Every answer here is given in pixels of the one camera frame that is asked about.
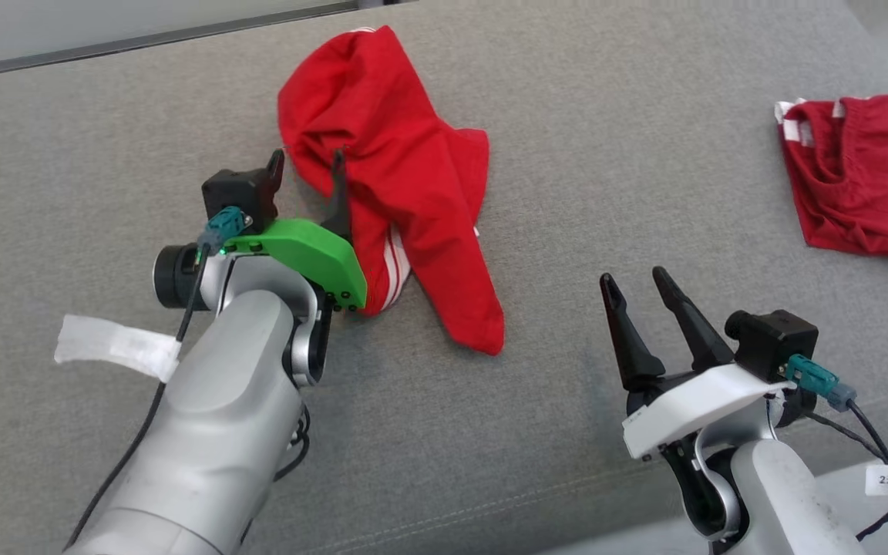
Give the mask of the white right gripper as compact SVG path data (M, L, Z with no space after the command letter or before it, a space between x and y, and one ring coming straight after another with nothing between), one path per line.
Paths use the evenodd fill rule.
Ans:
M634 459L641 459L659 446L700 431L765 395L789 387L788 382L766 382L733 362L729 345L681 291L666 268L653 267L651 274L693 355L691 370L702 373L624 419L623 439L628 454ZM627 300L612 274L601 275L600 288L621 386L627 392L655 387L665 373L662 361L648 350L632 323Z

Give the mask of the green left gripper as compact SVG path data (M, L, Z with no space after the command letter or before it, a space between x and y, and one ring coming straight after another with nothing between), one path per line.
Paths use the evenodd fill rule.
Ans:
M278 215L276 193L281 189L285 165L282 148L274 149L265 167L265 206ZM276 219L260 234L240 235L227 241L222 255L267 255L321 285L336 302L351 311L367 305L368 285L352 241L348 168L343 149L332 152L331 196L320 224L308 219Z

